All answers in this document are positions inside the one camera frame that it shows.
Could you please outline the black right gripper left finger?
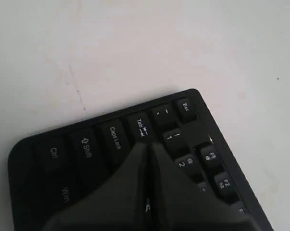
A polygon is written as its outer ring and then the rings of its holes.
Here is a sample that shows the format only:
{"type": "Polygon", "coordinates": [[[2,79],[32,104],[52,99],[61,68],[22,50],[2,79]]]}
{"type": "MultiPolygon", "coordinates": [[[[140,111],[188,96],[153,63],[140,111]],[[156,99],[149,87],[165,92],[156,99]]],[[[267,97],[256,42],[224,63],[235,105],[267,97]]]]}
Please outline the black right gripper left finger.
{"type": "Polygon", "coordinates": [[[148,146],[137,143],[98,189],[53,215],[45,231],[144,231],[148,146]]]}

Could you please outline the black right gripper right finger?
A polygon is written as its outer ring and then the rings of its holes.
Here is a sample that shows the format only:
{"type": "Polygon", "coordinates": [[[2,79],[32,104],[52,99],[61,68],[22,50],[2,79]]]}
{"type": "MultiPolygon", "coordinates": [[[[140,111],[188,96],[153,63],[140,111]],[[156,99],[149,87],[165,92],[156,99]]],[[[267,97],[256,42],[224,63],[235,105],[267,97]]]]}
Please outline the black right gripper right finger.
{"type": "Polygon", "coordinates": [[[253,219],[203,192],[160,143],[150,146],[153,218],[162,231],[251,231],[253,219]]]}

